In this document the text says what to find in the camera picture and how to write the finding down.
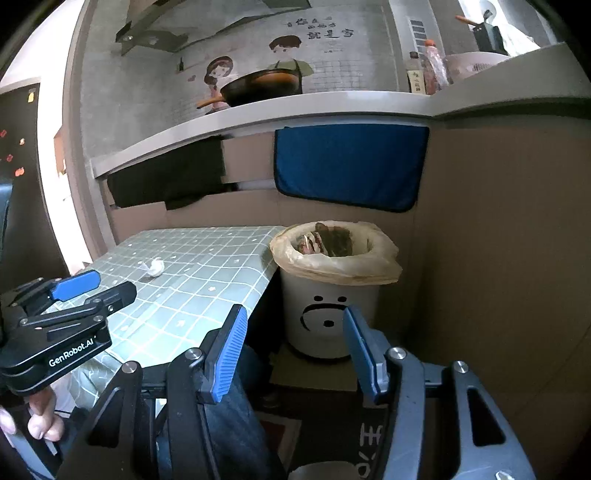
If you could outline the person's left hand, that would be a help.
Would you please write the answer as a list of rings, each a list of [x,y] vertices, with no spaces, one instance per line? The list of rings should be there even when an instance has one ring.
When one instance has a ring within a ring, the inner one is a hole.
[[[1,430],[5,434],[14,435],[16,423],[8,411],[9,407],[28,404],[31,411],[27,423],[29,434],[36,440],[59,441],[65,430],[63,419],[56,414],[57,397],[51,386],[31,395],[28,398],[16,396],[9,391],[1,394]]]

